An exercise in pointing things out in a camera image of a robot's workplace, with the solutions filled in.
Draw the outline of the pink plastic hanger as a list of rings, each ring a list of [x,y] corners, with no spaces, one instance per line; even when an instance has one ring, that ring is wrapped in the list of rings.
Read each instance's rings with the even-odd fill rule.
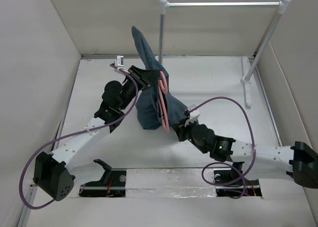
[[[158,91],[159,91],[159,109],[160,109],[160,117],[161,124],[163,129],[168,133],[169,132],[169,122],[168,122],[168,114],[165,105],[165,95],[168,93],[168,85],[163,71],[160,71],[160,80],[158,80]]]

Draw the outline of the dark teal t shirt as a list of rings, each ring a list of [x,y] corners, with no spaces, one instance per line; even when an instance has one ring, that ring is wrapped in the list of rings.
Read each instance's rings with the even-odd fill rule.
[[[147,71],[160,70],[164,73],[166,81],[169,74],[166,69],[156,60],[149,43],[142,32],[132,26],[132,36],[137,52],[145,65]],[[187,106],[175,98],[171,93],[164,95],[165,107],[167,109],[168,123],[170,126],[178,124],[185,118],[184,111]],[[142,91],[136,103],[137,117],[142,128],[145,130],[156,130],[162,125],[159,109],[158,83],[155,82],[151,88]]]

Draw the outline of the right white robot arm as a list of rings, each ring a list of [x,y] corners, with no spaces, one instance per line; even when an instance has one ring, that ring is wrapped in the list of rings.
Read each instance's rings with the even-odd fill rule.
[[[318,187],[318,154],[304,142],[283,147],[254,147],[215,135],[206,125],[189,122],[187,118],[172,127],[179,141],[190,141],[213,160],[236,163],[236,168],[229,172],[235,184],[246,179],[286,179],[302,187]]]

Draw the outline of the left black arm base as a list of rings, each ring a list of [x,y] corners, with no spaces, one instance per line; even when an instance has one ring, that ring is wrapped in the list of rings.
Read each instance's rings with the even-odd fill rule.
[[[110,165],[100,159],[95,163],[103,168],[103,175],[96,181],[82,184],[79,189],[80,197],[126,197],[127,169],[113,169]]]

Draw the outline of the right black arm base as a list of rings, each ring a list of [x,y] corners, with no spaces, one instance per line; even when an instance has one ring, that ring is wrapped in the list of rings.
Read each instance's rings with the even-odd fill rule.
[[[239,174],[229,164],[214,164],[213,171],[213,183],[215,184],[225,184],[239,178]],[[230,185],[216,187],[217,197],[237,199],[242,193],[244,193],[242,197],[262,197],[259,180],[244,178],[244,181],[240,179]]]

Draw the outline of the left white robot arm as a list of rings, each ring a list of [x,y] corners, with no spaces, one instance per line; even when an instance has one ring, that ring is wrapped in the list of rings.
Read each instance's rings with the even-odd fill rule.
[[[132,110],[139,91],[157,84],[159,70],[143,70],[131,66],[128,70],[117,68],[125,76],[123,82],[110,81],[104,88],[99,109],[86,127],[63,147],[50,153],[40,152],[35,159],[33,180],[35,184],[55,201],[63,200],[74,186],[73,169],[80,156],[85,155],[102,138],[112,133],[128,115],[124,109]]]

